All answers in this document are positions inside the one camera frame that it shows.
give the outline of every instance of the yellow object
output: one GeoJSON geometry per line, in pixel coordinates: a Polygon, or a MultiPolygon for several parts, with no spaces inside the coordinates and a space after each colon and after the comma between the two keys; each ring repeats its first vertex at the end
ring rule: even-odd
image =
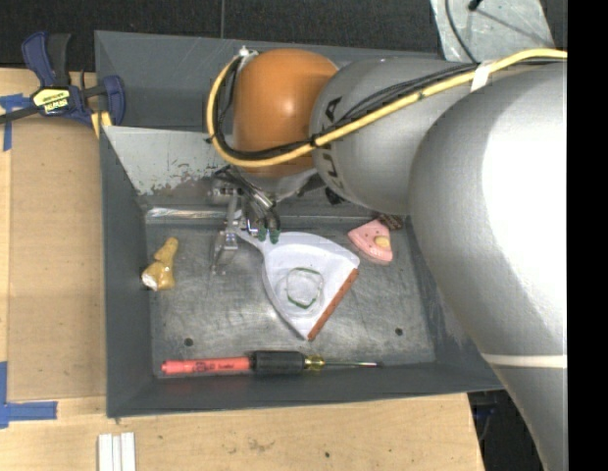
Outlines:
{"type": "Polygon", "coordinates": [[[389,237],[387,237],[386,235],[377,235],[376,237],[374,237],[374,242],[376,243],[376,246],[378,246],[378,247],[390,247],[391,246],[389,237]]]}
{"type": "MultiPolygon", "coordinates": [[[[526,61],[526,60],[532,59],[532,58],[568,59],[568,53],[564,52],[564,51],[558,51],[556,49],[527,49],[527,50],[512,54],[510,56],[507,56],[505,58],[499,59],[497,61],[494,61],[493,63],[491,63],[488,66],[489,74],[491,75],[500,70],[509,68],[510,66],[513,66],[516,63],[520,63],[522,61],[526,61]]],[[[213,87],[210,91],[210,94],[208,97],[208,103],[207,103],[207,107],[206,107],[206,125],[208,126],[208,133],[210,136],[215,135],[215,125],[214,125],[214,121],[213,121],[213,109],[215,106],[215,99],[217,97],[217,93],[224,80],[224,77],[228,73],[228,69],[229,69],[230,65],[234,61],[236,61],[236,59],[237,58],[233,58],[224,67],[224,69],[219,73],[219,75],[217,76],[217,79],[215,80],[215,83],[213,84],[213,87]]],[[[463,85],[464,83],[471,82],[472,80],[474,80],[475,74],[476,74],[476,71],[467,72],[466,74],[460,74],[458,76],[449,78],[447,80],[443,80],[443,81],[434,83],[433,85],[425,87],[424,89],[420,90],[419,92],[414,92],[413,94],[409,94],[408,96],[402,97],[402,98],[398,99],[397,101],[394,101],[393,103],[390,103],[382,108],[379,108],[379,109],[367,114],[366,116],[361,117],[360,119],[357,119],[356,121],[354,121],[350,124],[347,124],[337,130],[330,131],[327,134],[324,134],[323,136],[316,138],[315,139],[316,146],[313,146],[312,144],[307,143],[295,150],[278,155],[276,157],[257,159],[257,160],[237,159],[235,157],[231,157],[230,155],[228,155],[223,150],[223,148],[221,147],[221,145],[219,144],[219,142],[217,141],[217,139],[215,137],[212,137],[212,142],[213,142],[213,145],[215,146],[215,149],[217,150],[217,152],[226,161],[230,162],[231,164],[233,164],[235,166],[240,166],[240,167],[245,167],[245,168],[260,168],[260,167],[264,167],[264,166],[275,166],[277,164],[283,164],[287,161],[290,161],[291,159],[294,159],[296,157],[300,157],[309,152],[312,152],[313,150],[315,150],[315,148],[317,146],[324,146],[328,143],[331,143],[332,141],[335,141],[336,139],[344,137],[347,134],[350,134],[351,132],[357,131],[365,126],[368,126],[369,124],[377,121],[378,119],[381,119],[382,117],[385,117],[394,112],[397,112],[398,110],[401,110],[402,108],[412,105],[413,103],[417,103],[418,101],[421,101],[422,99],[434,96],[435,94],[438,94],[439,92],[443,92],[443,91],[451,89],[453,87],[458,87],[459,85],[463,85]]]]}
{"type": "Polygon", "coordinates": [[[143,284],[148,288],[171,289],[176,285],[174,279],[174,256],[177,252],[177,239],[169,237],[163,246],[154,254],[154,263],[147,267],[141,276],[143,284]]]}
{"type": "Polygon", "coordinates": [[[95,130],[95,136],[99,139],[99,128],[101,126],[113,126],[110,114],[106,111],[96,112],[90,116],[92,121],[92,128],[95,130]]]}

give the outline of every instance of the cardboard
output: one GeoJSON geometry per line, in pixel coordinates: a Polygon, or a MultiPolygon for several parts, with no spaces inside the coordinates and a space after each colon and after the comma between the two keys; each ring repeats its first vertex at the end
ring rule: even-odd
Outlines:
{"type": "MultiPolygon", "coordinates": [[[[37,88],[32,72],[0,71],[0,95],[37,88]]],[[[13,123],[10,153],[8,398],[103,394],[97,139],[76,122],[31,116],[13,123]]]]}

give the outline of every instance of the red screwdriver handle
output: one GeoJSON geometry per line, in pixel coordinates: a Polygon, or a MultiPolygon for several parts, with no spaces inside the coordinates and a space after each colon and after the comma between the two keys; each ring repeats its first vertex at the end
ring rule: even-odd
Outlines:
{"type": "Polygon", "coordinates": [[[165,375],[189,375],[194,373],[249,372],[252,369],[247,356],[220,357],[207,359],[186,359],[163,361],[160,369],[165,375]]]}

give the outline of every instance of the blue clamp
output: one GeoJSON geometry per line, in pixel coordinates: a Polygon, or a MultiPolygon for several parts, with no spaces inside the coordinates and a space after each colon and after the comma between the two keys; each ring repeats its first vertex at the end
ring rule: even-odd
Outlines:
{"type": "Polygon", "coordinates": [[[68,33],[37,31],[23,42],[23,58],[40,80],[40,88],[30,96],[30,106],[0,115],[0,124],[38,113],[43,117],[63,117],[92,128],[93,111],[86,99],[100,94],[108,98],[107,111],[112,123],[117,126],[123,121],[126,98],[119,77],[105,77],[101,84],[88,89],[84,89],[83,85],[71,85],[66,71],[70,38],[68,33]]]}
{"type": "Polygon", "coordinates": [[[5,429],[10,422],[21,420],[57,419],[58,401],[39,401],[28,403],[8,403],[8,363],[0,363],[0,429],[5,429]]]}

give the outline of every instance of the yellow cable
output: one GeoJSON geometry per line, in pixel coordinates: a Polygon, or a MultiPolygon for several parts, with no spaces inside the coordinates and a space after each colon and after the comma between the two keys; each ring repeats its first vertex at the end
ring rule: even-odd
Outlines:
{"type": "MultiPolygon", "coordinates": [[[[525,61],[531,58],[552,58],[552,59],[568,59],[568,53],[563,51],[558,51],[555,49],[528,49],[524,51],[517,52],[505,58],[499,59],[491,63],[489,67],[489,74],[493,74],[500,70],[504,70],[516,63],[520,63],[521,61],[525,61]]],[[[438,94],[439,92],[443,92],[447,89],[451,89],[453,87],[458,87],[459,85],[463,85],[464,83],[471,82],[474,79],[474,75],[476,72],[467,72],[466,74],[461,74],[456,77],[449,78],[447,80],[443,80],[429,87],[425,87],[419,92],[414,92],[408,96],[398,99],[393,103],[390,103],[382,108],[378,108],[376,111],[367,114],[356,121],[347,124],[337,130],[331,131],[323,136],[319,136],[315,139],[316,146],[313,146],[310,143],[302,145],[295,150],[291,150],[290,152],[277,155],[275,157],[269,157],[265,159],[255,159],[255,160],[246,160],[246,159],[237,159],[228,155],[224,149],[221,147],[220,143],[214,137],[215,135],[215,126],[213,121],[213,108],[215,106],[215,99],[217,98],[217,92],[224,80],[224,77],[228,73],[228,69],[230,65],[236,60],[236,58],[232,59],[224,69],[219,73],[217,78],[215,79],[215,83],[210,91],[208,96],[208,105],[206,107],[206,125],[208,127],[208,133],[212,137],[213,145],[217,150],[217,153],[221,155],[227,162],[235,166],[241,166],[245,168],[261,168],[263,166],[275,166],[277,164],[283,164],[287,161],[295,159],[296,157],[300,157],[305,155],[313,150],[317,146],[323,146],[328,144],[336,139],[346,136],[351,132],[357,131],[364,126],[368,126],[369,124],[390,115],[402,108],[405,108],[409,105],[412,105],[424,98],[428,98],[438,94]]]]}

